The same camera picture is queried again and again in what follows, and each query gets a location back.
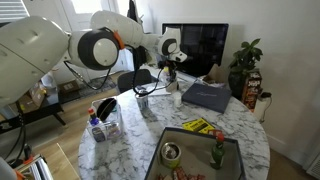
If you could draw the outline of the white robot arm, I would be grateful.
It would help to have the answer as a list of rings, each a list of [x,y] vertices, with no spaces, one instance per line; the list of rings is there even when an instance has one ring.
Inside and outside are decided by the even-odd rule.
[[[120,50],[143,47],[183,62],[187,55],[180,43],[178,28],[150,34],[133,19],[106,10],[92,15],[88,29],[73,32],[40,16],[8,23],[0,28],[0,107],[16,102],[62,59],[86,69],[109,70]]]

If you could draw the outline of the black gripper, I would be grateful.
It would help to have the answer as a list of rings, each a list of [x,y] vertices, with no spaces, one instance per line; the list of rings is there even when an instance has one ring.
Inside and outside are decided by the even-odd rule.
[[[173,62],[167,61],[167,60],[158,62],[158,68],[161,70],[161,74],[160,74],[161,80],[162,80],[162,70],[165,66],[167,66],[170,71],[170,82],[174,82],[176,80],[176,72],[175,72],[176,66]]]

